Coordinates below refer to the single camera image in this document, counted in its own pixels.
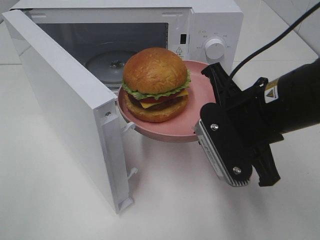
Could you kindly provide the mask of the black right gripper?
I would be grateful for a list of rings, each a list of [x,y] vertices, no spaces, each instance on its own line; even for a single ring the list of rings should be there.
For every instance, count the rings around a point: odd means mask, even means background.
[[[215,102],[224,109],[237,133],[241,144],[259,177],[259,186],[273,186],[280,180],[270,144],[283,140],[283,136],[263,115],[264,89],[266,78],[259,78],[251,87],[241,90],[219,63],[214,63],[201,71],[209,78]]]

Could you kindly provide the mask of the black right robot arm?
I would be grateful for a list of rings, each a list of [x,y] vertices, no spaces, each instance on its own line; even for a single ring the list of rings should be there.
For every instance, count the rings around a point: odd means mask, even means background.
[[[218,178],[230,186],[261,187],[280,180],[270,145],[288,132],[320,122],[320,62],[302,65],[269,81],[260,77],[241,90],[219,63],[201,72],[215,102],[202,106],[195,133]]]

